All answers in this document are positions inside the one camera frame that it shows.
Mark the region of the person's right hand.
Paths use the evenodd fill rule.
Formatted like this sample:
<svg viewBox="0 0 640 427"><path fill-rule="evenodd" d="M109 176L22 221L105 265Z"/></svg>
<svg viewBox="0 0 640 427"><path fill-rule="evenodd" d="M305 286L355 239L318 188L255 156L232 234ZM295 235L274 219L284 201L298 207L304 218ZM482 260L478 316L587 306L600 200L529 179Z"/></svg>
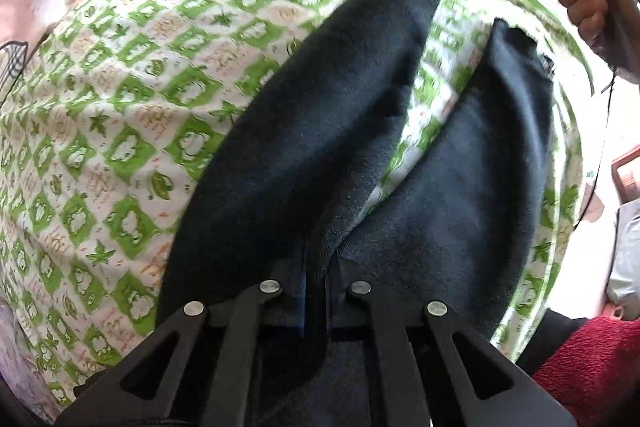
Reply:
<svg viewBox="0 0 640 427"><path fill-rule="evenodd" d="M634 0L558 0L580 38L639 83L639 9Z"/></svg>

